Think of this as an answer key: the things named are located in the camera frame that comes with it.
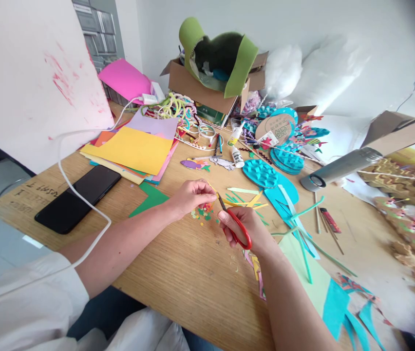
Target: black smartphone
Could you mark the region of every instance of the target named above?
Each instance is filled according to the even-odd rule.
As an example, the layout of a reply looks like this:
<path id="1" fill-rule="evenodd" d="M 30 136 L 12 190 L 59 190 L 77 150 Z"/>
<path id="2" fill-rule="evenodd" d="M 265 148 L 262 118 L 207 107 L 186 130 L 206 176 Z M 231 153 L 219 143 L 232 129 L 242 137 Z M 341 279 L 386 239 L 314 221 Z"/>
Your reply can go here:
<path id="1" fill-rule="evenodd" d="M 121 175 L 97 165 L 73 184 L 74 188 L 94 206 L 119 181 Z M 34 219 L 58 234 L 68 234 L 91 210 L 68 188 L 45 206 Z"/>

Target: left hand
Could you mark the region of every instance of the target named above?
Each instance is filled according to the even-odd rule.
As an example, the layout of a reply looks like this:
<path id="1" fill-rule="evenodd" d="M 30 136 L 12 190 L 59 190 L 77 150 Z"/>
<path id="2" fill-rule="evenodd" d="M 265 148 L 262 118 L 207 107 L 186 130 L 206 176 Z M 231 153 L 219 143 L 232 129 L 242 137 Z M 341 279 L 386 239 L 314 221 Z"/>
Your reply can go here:
<path id="1" fill-rule="evenodd" d="M 216 192 L 204 179 L 187 180 L 180 189 L 164 204 L 174 215 L 174 220 L 182 219 L 201 204 L 214 202 L 217 199 Z"/>

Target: person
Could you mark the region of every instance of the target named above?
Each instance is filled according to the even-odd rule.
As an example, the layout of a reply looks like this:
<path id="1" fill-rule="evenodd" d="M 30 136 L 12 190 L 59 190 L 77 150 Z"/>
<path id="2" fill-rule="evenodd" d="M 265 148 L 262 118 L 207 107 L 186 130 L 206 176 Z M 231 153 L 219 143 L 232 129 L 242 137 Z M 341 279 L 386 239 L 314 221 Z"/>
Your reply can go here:
<path id="1" fill-rule="evenodd" d="M 188 350 L 180 326 L 150 308 L 128 316 L 111 340 L 99 330 L 90 331 L 79 341 L 66 333 L 89 299 L 110 286 L 166 226 L 216 199 L 206 181 L 186 181 L 165 203 L 111 226 L 75 269 L 4 295 L 0 298 L 0 350 Z M 251 250 L 261 264 L 276 349 L 337 350 L 294 269 L 258 215 L 251 208 L 231 210 L 248 230 Z M 227 241 L 235 248 L 232 231 L 240 233 L 238 225 L 224 211 L 218 218 Z M 4 274 L 0 295 L 76 262 L 97 235 Z"/>

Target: red scissors handle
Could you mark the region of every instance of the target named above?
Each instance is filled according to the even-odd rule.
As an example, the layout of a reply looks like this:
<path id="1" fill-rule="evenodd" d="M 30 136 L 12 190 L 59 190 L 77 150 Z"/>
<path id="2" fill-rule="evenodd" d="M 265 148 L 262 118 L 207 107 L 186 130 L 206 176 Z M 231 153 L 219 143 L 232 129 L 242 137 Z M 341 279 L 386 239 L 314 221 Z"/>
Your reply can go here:
<path id="1" fill-rule="evenodd" d="M 238 217 L 236 215 L 233 214 L 233 212 L 230 209 L 227 209 L 227 213 L 233 218 L 233 220 L 235 221 L 235 223 L 238 224 L 238 226 L 240 227 L 240 230 L 242 231 L 242 233 L 245 235 L 246 238 L 246 245 L 241 242 L 241 240 L 238 239 L 237 235 L 235 234 L 235 232 L 231 229 L 230 232 L 233 235 L 233 239 L 235 240 L 236 243 L 240 244 L 240 246 L 242 248 L 244 248 L 245 250 L 250 250 L 251 249 L 251 237 L 248 234 L 248 231 L 246 230 L 245 226 L 243 225 L 243 223 L 238 219 Z"/>

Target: white glue bottle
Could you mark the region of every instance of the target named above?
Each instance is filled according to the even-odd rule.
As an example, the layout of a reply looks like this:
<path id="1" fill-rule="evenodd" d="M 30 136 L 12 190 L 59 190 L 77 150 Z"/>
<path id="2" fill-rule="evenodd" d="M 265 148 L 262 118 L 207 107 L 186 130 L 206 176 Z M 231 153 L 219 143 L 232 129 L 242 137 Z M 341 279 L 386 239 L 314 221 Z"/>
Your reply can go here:
<path id="1" fill-rule="evenodd" d="M 238 138 L 240 137 L 240 134 L 242 133 L 244 124 L 245 124 L 245 121 L 242 122 L 240 127 L 235 128 L 234 132 L 230 135 L 230 139 L 227 142 L 228 146 L 234 146 L 237 143 Z"/>
<path id="2" fill-rule="evenodd" d="M 242 155 L 235 146 L 232 146 L 232 157 L 233 161 L 235 162 L 235 167 L 242 168 L 243 166 L 245 166 Z"/>

